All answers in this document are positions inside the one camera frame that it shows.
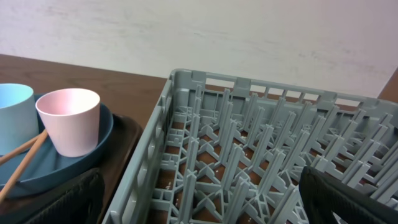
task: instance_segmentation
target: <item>cup rim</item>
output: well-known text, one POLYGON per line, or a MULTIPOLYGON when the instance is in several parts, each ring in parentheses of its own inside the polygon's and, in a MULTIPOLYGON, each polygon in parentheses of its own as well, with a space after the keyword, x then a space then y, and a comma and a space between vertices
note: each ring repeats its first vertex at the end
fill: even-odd
POLYGON ((0 110, 7 109, 7 108, 10 108, 10 107, 19 105, 19 104, 21 104, 21 103, 24 103, 24 102, 26 102, 27 100, 29 100, 29 99, 34 95, 34 90, 33 90, 32 87, 30 87, 29 85, 24 85, 24 84, 20 84, 20 83, 0 83, 0 86, 2 86, 2 85, 3 85, 3 86, 4 86, 4 85, 16 85, 16 86, 27 87, 27 88, 31 91, 31 94, 30 94, 29 96, 27 96, 26 99, 24 99, 24 100, 22 100, 22 101, 20 101, 20 102, 18 102, 18 103, 14 103, 14 104, 12 104, 12 105, 0 107, 0 110))
POLYGON ((46 94, 42 95, 42 96, 36 101, 35 107, 36 107, 36 110, 37 110, 39 113, 46 114, 46 115, 48 115, 48 116, 66 117, 66 116, 74 116, 74 115, 86 113, 87 111, 92 110, 93 108, 95 108, 96 106, 98 106, 100 103, 101 103, 101 98, 100 98, 99 94, 96 93, 96 92, 93 91, 93 90, 88 90, 88 89, 85 89, 85 88, 64 88, 64 89, 61 89, 61 90, 51 91, 51 92, 49 92, 49 93, 46 93, 46 94), (88 108, 87 110, 81 111, 81 112, 79 112, 79 113, 73 113, 73 114, 52 114, 52 113, 47 113, 47 112, 44 112, 44 111, 40 110, 39 107, 37 106, 37 104, 40 102, 40 100, 42 100, 45 96, 54 94, 54 93, 59 92, 59 91, 65 91, 65 90, 85 90, 85 91, 90 91, 90 92, 94 93, 94 94, 98 97, 98 101, 96 102, 96 104, 95 104, 94 106, 88 108))

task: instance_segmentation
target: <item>plastic cup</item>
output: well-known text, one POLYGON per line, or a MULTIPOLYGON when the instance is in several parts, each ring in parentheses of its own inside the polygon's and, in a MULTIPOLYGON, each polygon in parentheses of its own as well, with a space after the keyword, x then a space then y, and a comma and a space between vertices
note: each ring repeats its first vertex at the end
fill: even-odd
POLYGON ((0 84, 0 155, 38 134, 33 89, 22 84, 0 84))
POLYGON ((53 91, 40 97, 36 109, 59 154, 83 156, 98 143, 100 96, 81 88, 53 91))

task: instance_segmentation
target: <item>pink cup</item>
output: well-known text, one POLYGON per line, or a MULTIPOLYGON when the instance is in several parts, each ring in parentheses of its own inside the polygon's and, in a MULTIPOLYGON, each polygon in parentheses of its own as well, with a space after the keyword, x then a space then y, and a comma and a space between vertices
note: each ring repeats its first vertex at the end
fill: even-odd
POLYGON ((100 96, 81 88, 57 90, 40 97, 36 109, 59 154, 83 156, 98 143, 100 96))

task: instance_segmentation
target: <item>white wall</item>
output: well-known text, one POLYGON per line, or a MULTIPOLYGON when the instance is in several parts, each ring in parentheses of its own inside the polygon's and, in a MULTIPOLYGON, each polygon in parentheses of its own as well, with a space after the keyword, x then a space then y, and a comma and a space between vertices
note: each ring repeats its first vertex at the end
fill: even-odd
POLYGON ((396 0, 0 0, 0 54, 376 97, 398 66, 397 11, 396 0))

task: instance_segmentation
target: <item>light blue cup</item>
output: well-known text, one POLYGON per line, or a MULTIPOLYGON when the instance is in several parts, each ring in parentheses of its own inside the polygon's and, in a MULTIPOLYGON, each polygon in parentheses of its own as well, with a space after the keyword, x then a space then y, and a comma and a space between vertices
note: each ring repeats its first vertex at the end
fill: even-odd
POLYGON ((39 134, 33 89, 0 84, 0 156, 39 134))

